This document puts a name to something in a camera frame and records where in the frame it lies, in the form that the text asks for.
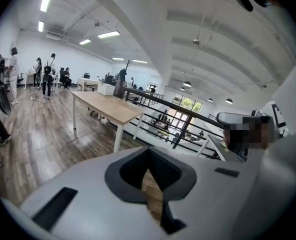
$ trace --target white ceiling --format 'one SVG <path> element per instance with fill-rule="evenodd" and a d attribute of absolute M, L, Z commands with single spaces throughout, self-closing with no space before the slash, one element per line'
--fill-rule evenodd
<path fill-rule="evenodd" d="M 159 2 L 171 42 L 171 88 L 191 81 L 195 96 L 202 92 L 216 105 L 232 98 L 234 107 L 260 109 L 296 63 L 296 27 L 282 8 L 252 2 L 248 12 L 236 0 Z"/>
<path fill-rule="evenodd" d="M 96 0 L 51 0 L 47 12 L 40 11 L 42 0 L 18 0 L 17 14 L 24 30 L 38 30 L 38 22 L 44 21 L 44 36 L 49 31 L 60 35 L 59 42 L 79 45 L 90 39 L 91 43 L 81 46 L 103 58 L 143 60 L 149 58 L 126 28 Z M 119 36 L 100 39 L 98 35 L 119 31 Z"/>

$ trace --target balcony railing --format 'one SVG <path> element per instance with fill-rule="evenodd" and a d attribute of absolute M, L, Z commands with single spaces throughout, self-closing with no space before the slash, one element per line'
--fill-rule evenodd
<path fill-rule="evenodd" d="M 153 127 L 155 129 L 157 129 L 157 133 L 155 132 L 152 132 L 151 130 L 149 129 L 146 129 L 142 126 L 140 126 L 140 129 L 148 132 L 149 134 L 151 135 L 154 135 L 162 140 L 165 140 L 165 142 L 169 142 L 172 144 L 172 148 L 173 149 L 176 149 L 177 147 L 181 147 L 181 148 L 184 148 L 184 149 L 187 149 L 191 152 L 196 152 L 198 153 L 199 149 L 203 146 L 202 144 L 198 143 L 199 140 L 206 140 L 205 137 L 203 136 L 200 136 L 199 134 L 197 133 L 194 133 L 192 132 L 192 128 L 195 127 L 195 128 L 198 128 L 200 130 L 203 130 L 204 132 L 208 133 L 208 134 L 212 134 L 216 137 L 219 137 L 219 138 L 223 138 L 223 136 L 221 135 L 218 135 L 214 132 L 212 132 L 211 130 L 209 129 L 206 129 L 204 127 L 201 127 L 199 125 L 196 125 L 194 123 L 191 122 L 191 120 L 193 118 L 196 118 L 196 119 L 199 119 L 199 120 L 202 120 L 204 121 L 205 123 L 209 123 L 211 125 L 214 125 L 220 129 L 223 129 L 223 125 L 221 125 L 220 123 L 210 119 L 210 118 L 207 118 L 201 114 L 198 114 L 196 112 L 193 112 L 191 110 L 188 110 L 186 108 L 183 108 L 181 106 L 178 106 L 178 105 L 175 105 L 171 102 L 168 102 L 166 100 L 163 100 L 159 97 L 157 97 L 159 94 L 154 94 L 154 93 L 151 93 L 151 92 L 144 92 L 144 91 L 140 91 L 140 90 L 137 90 L 137 89 L 132 89 L 132 88 L 123 88 L 123 97 L 126 101 L 129 101 L 129 102 L 132 102 L 138 106 L 142 106 L 142 107 L 145 107 L 145 108 L 149 108 L 151 110 L 154 110 L 154 111 L 157 111 L 158 113 L 162 114 L 162 115 L 166 115 L 167 117 L 171 117 L 171 118 L 174 118 L 176 120 L 179 120 L 181 122 L 183 122 L 183 125 L 182 127 L 178 127 L 176 125 L 172 125 L 171 123 L 168 123 L 166 121 L 162 121 L 160 118 L 156 118 L 150 114 L 147 114 L 145 113 L 144 115 L 151 118 L 153 120 L 153 122 L 148 122 L 146 120 L 142 120 L 142 123 L 143 124 L 146 124 L 150 127 Z M 134 99 L 130 99 L 130 97 L 139 97 L 138 100 L 134 100 Z M 187 118 L 186 120 L 183 120 L 183 119 L 180 119 L 180 118 L 177 118 L 171 114 L 168 114 L 164 111 L 161 111 L 161 110 L 158 110 L 156 109 L 155 107 L 151 107 L 150 104 L 163 104 L 167 107 L 170 107 L 171 109 L 174 109 L 182 114 L 185 114 L 187 115 Z M 162 127 L 161 125 L 159 125 L 159 122 L 162 123 L 164 126 L 168 125 L 168 129 L 164 129 L 164 127 Z M 136 123 L 133 123 L 133 122 L 130 122 L 130 124 L 134 125 L 134 126 L 137 126 Z M 169 130 L 169 128 L 173 128 L 176 133 L 174 132 L 171 132 Z M 194 146 L 191 147 L 191 146 L 187 146 L 185 145 L 184 141 L 186 143 L 191 143 L 193 144 Z M 206 147 L 205 149 L 215 153 L 216 151 L 212 148 L 208 148 Z M 212 155 L 209 155 L 209 154 L 205 154 L 205 153 L 201 153 L 201 155 L 205 156 L 205 157 L 208 157 L 208 158 L 212 158 L 212 159 L 219 159 L 217 157 L 214 157 Z"/>

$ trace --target wooden floor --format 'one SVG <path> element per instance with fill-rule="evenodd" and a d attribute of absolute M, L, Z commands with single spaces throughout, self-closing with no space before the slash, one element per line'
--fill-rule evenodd
<path fill-rule="evenodd" d="M 59 89 L 50 101 L 42 91 L 18 88 L 19 103 L 11 115 L 0 113 L 12 140 L 0 148 L 0 196 L 19 206 L 34 190 L 86 159 L 114 151 L 116 128 L 107 120 L 90 116 L 87 108 L 76 102 L 76 125 L 73 130 L 71 91 Z M 145 146 L 123 133 L 120 150 Z M 148 209 L 160 221 L 162 193 L 154 178 L 146 173 L 142 190 L 148 197 Z"/>

